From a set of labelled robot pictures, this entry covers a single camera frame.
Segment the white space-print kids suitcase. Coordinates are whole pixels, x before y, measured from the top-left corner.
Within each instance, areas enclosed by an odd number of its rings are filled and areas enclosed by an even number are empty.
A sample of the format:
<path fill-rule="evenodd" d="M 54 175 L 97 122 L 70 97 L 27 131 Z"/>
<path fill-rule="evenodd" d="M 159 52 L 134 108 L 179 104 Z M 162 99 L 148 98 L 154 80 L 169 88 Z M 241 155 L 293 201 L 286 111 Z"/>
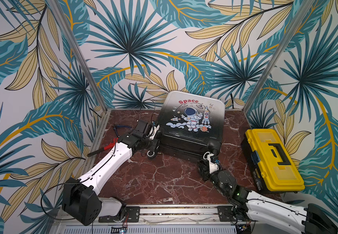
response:
<path fill-rule="evenodd" d="M 158 153 L 198 162 L 218 155 L 223 141 L 225 105 L 218 99 L 171 91 L 157 118 Z"/>

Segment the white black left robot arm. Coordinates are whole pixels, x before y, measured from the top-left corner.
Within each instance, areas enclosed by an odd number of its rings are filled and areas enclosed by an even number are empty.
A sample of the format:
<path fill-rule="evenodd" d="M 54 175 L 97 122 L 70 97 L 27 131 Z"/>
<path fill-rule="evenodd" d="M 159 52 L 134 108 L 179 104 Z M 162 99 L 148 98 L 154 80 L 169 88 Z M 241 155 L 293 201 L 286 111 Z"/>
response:
<path fill-rule="evenodd" d="M 155 138 L 156 127 L 150 131 L 134 129 L 122 135 L 106 156 L 78 179 L 69 179 L 63 189 L 62 209 L 85 226 L 100 216 L 112 216 L 121 220 L 126 206 L 116 198 L 101 201 L 101 190 L 117 169 L 137 151 L 147 149 L 155 153 L 159 141 Z"/>

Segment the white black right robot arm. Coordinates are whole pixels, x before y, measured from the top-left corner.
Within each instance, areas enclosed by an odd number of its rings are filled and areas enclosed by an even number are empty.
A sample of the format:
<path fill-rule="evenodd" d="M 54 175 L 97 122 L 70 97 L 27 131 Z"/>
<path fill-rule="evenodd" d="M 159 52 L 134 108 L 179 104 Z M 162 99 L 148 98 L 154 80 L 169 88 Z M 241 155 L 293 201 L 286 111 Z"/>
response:
<path fill-rule="evenodd" d="M 231 215 L 237 220 L 263 222 L 290 234 L 338 233 L 338 227 L 315 204 L 286 204 L 240 186 L 218 161 L 201 159 L 197 165 L 202 179 L 209 180 L 232 204 Z"/>

